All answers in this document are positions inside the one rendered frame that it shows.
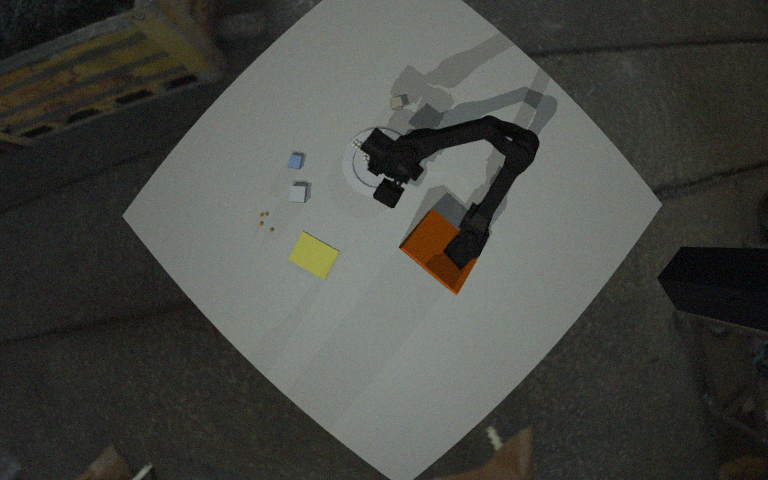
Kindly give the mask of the small blue block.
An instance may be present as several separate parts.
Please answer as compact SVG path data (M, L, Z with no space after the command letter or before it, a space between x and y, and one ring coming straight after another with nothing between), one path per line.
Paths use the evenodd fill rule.
M300 170L302 158L302 156L290 154L288 167Z

